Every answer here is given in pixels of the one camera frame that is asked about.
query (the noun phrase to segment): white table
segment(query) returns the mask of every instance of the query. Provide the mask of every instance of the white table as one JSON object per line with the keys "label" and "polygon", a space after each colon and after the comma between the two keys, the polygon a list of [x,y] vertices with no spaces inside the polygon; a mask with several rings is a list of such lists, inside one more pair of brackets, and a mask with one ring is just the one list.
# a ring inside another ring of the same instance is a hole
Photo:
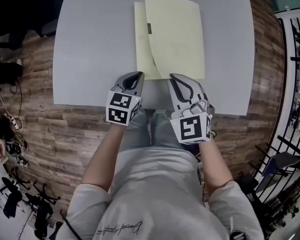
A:
{"label": "white table", "polygon": [[[105,106],[117,78],[136,70],[134,2],[64,0],[54,44],[55,104]],[[254,71],[250,0],[191,0],[202,20],[204,87],[216,113],[246,115]],[[166,80],[145,81],[144,108],[172,109]]]}

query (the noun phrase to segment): white shirt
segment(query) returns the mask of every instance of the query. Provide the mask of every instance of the white shirt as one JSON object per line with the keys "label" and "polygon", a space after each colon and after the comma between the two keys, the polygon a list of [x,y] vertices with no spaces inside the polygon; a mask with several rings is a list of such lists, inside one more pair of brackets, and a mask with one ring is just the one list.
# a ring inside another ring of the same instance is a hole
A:
{"label": "white shirt", "polygon": [[[231,230],[264,239],[238,184],[228,182],[202,202],[198,162],[181,149],[147,147],[118,154],[109,193],[79,185],[67,219],[83,240],[228,240]],[[76,240],[64,223],[57,240]]]}

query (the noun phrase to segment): shirt sleeve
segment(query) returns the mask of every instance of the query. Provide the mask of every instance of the shirt sleeve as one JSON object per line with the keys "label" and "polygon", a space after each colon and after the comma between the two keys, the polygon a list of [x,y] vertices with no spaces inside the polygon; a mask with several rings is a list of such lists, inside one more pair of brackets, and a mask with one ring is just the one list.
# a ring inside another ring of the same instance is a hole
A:
{"label": "shirt sleeve", "polygon": [[229,232],[240,231],[249,240],[265,239],[251,203],[235,181],[216,189],[208,203],[210,211]]}
{"label": "shirt sleeve", "polygon": [[[102,188],[80,184],[74,191],[67,220],[82,240],[92,240],[111,196]],[[56,240],[77,240],[66,223],[58,231]]]}

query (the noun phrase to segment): forearm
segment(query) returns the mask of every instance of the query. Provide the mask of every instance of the forearm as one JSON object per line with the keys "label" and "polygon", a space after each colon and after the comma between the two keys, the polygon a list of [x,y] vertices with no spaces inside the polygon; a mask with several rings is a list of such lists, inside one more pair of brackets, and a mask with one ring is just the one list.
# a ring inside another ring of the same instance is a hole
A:
{"label": "forearm", "polygon": [[231,172],[213,139],[199,143],[204,180],[211,195],[216,189],[233,181]]}
{"label": "forearm", "polygon": [[115,173],[117,155],[126,127],[113,124],[97,148],[82,177],[82,184],[108,191]]}

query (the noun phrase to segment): jeans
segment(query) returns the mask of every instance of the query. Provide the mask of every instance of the jeans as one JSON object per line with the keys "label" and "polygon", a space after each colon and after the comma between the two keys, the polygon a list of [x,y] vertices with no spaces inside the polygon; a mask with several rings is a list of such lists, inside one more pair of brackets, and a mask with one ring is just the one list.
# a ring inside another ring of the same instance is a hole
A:
{"label": "jeans", "polygon": [[146,111],[144,109],[140,109],[138,114],[126,128],[119,151],[121,152],[150,146],[184,149],[178,142],[170,120],[167,118],[164,111],[156,110],[153,113],[150,137]]}

